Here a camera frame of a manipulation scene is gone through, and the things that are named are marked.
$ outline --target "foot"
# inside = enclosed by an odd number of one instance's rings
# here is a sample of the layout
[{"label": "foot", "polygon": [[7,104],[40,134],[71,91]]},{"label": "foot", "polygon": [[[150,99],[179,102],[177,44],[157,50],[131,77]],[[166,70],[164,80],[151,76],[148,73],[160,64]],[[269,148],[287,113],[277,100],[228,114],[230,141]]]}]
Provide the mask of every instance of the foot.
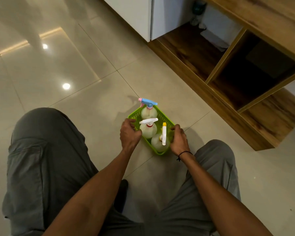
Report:
[{"label": "foot", "polygon": [[120,183],[119,190],[114,202],[114,207],[119,213],[122,213],[122,211],[124,210],[128,186],[128,181],[123,179]]}]

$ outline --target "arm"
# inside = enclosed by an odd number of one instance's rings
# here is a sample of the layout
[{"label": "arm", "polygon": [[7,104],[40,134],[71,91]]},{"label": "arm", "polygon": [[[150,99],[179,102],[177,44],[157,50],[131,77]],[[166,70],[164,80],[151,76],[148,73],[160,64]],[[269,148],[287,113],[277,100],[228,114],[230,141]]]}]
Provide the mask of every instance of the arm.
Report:
[{"label": "arm", "polygon": [[130,156],[141,139],[134,119],[125,119],[120,130],[122,151],[93,176],[63,207],[43,236],[98,235],[117,195]]},{"label": "arm", "polygon": [[[184,131],[174,128],[171,149],[175,155],[190,151]],[[260,220],[238,199],[222,187],[190,153],[183,153],[181,161],[187,166],[201,198],[221,236],[272,236]]]}]

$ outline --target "person's left arm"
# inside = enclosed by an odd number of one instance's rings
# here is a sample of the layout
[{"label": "person's left arm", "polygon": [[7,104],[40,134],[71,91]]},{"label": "person's left arm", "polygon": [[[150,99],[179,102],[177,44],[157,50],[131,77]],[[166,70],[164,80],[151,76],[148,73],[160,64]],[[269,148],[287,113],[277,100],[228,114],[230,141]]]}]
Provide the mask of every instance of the person's left arm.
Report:
[{"label": "person's left arm", "polygon": [[134,119],[125,119],[120,130],[122,151],[93,176],[63,207],[43,236],[95,236],[117,195],[130,156],[140,141]]}]

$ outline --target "blue spray trigger head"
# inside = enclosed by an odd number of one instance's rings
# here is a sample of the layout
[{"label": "blue spray trigger head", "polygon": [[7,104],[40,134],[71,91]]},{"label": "blue spray trigger head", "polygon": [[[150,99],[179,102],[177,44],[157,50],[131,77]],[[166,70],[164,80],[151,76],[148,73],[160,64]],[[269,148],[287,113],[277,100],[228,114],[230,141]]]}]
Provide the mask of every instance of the blue spray trigger head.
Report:
[{"label": "blue spray trigger head", "polygon": [[157,105],[156,102],[153,102],[153,101],[146,99],[146,98],[139,98],[139,101],[141,102],[141,104],[146,104],[147,107],[149,107],[149,108],[153,107],[153,105]]}]

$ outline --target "person's right arm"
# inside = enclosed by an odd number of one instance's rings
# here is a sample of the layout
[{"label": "person's right arm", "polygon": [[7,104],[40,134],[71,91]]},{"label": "person's right arm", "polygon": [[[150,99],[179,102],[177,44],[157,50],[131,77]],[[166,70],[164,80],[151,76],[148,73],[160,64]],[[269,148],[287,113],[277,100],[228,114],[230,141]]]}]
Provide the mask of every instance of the person's right arm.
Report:
[{"label": "person's right arm", "polygon": [[[179,125],[174,127],[170,147],[175,155],[190,151],[187,137]],[[222,187],[190,153],[180,155],[221,236],[273,236],[260,220],[236,197]]]}]

